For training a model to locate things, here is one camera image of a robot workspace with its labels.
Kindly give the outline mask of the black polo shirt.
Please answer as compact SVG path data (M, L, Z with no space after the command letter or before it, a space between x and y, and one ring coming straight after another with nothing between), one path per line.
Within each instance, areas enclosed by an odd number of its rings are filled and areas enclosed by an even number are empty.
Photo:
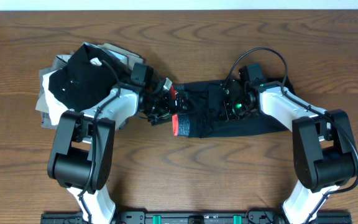
M83 111L105 99L118 80L129 77L128 67L119 59L84 44L50 75L48 90L68 109Z

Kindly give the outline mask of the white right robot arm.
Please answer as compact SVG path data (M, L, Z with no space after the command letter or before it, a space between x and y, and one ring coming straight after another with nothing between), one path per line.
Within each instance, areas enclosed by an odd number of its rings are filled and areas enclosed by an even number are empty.
M268 82L259 64L244 67L240 80L228 75L223 88L229 95L242 90L229 104L237 118L258 112L292 133L293 163L298 181L283 202L274 223L313 223L330 195L358 185L358 152L348 115L328 111L294 95L285 82Z

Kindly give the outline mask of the black leggings with red waistband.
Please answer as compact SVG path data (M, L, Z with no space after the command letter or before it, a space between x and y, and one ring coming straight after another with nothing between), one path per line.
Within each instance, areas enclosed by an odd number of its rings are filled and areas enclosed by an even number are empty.
M233 80L249 91L249 82ZM152 94L162 89L159 85ZM274 117L260 111L257 103L257 113L252 117L229 121L224 110L224 99L226 92L222 80L206 82L193 82L178 84L177 90L187 94L188 111L172 116L172 129L175 136L188 138L216 138L216 137L238 137L255 136L260 134L276 133L286 131L288 128Z

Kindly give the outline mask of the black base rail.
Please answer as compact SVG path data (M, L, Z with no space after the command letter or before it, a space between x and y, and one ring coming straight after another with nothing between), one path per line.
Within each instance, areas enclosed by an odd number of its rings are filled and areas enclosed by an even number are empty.
M41 224L87 223L82 213L46 213L40 218ZM245 213L145 213L122 212L115 215L111 223L118 224L268 224L286 223L282 214L274 211L249 210ZM348 212L322 212L309 223L352 224Z

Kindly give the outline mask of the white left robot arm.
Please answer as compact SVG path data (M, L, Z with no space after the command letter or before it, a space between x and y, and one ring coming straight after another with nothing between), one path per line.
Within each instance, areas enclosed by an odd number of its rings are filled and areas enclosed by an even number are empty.
M109 94L83 111L62 113L48 161L48 176L67 189L81 208L77 217L66 217L63 223L119 223L106 186L115 132L138 112L155 124L189 109L169 80L159 81L148 91L154 71L146 64L136 63L129 77L120 77L105 60L97 68L112 75Z

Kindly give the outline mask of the white t-shirt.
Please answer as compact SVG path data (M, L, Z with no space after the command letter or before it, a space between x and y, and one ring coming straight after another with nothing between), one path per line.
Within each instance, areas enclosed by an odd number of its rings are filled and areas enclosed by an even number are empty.
M44 75L43 87L45 88L45 96L46 96L47 106L49 108L49 116L51 122L53 125L57 125L59 123L62 113L64 113L67 110L73 110L73 109L68 109L63 103L55 99L54 95L48 90L49 78L51 74L53 73L48 73Z

